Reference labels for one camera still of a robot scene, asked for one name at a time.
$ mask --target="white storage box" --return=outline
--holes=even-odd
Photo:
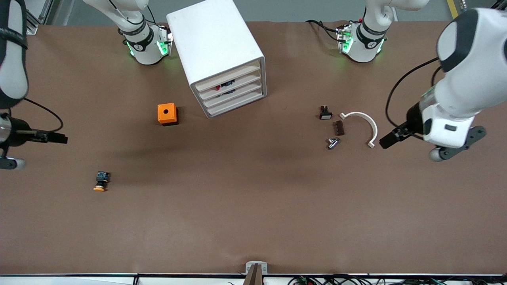
[[[264,55],[232,0],[167,14],[190,88],[212,118],[266,97]]]

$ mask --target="black switch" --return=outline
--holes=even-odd
[[[426,122],[424,122],[423,129],[424,129],[424,135],[429,135],[429,132],[431,132],[431,124],[433,123],[432,119],[427,119]]]
[[[329,120],[333,117],[333,113],[328,111],[328,106],[320,106],[320,115],[318,116],[321,120]]]
[[[451,126],[451,125],[447,125],[447,124],[446,124],[446,125],[445,125],[445,129],[446,129],[446,130],[450,130],[450,131],[455,132],[455,131],[456,131],[456,129],[457,129],[457,127],[456,127],[456,126]]]

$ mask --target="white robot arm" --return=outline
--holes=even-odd
[[[437,54],[445,77],[410,108],[406,123],[381,139],[383,148],[420,133],[437,146],[430,158],[445,160],[486,134],[483,128],[470,129],[475,115],[507,100],[505,11],[462,13],[440,35]]]
[[[10,109],[28,93],[25,69],[26,8],[23,0],[0,0],[0,109]],[[7,156],[9,147],[27,141],[66,144],[67,137],[55,131],[32,129],[27,122],[0,114],[0,169],[22,169],[25,161]]]
[[[148,24],[141,13],[148,0],[83,0],[108,16],[127,39],[130,54],[141,64],[155,64],[170,53],[172,34]]]
[[[426,6],[429,0],[366,0],[362,22],[347,25],[339,32],[344,43],[339,43],[340,51],[357,62],[368,62],[375,58],[384,43],[387,29],[394,20],[391,9],[417,11]]]

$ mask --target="orange push button box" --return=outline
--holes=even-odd
[[[178,108],[176,108],[174,103],[158,105],[157,119],[162,126],[173,126],[179,124]]]

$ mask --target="gray floor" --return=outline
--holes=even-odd
[[[150,7],[158,22],[165,15],[201,0],[151,0]],[[331,22],[357,19],[365,4],[358,0],[235,0],[245,21],[303,22],[308,19]],[[471,7],[490,7],[495,0],[467,0]],[[450,21],[446,0],[430,0],[417,12],[397,10],[399,21]],[[52,24],[112,25],[113,23],[82,0],[61,0]]]

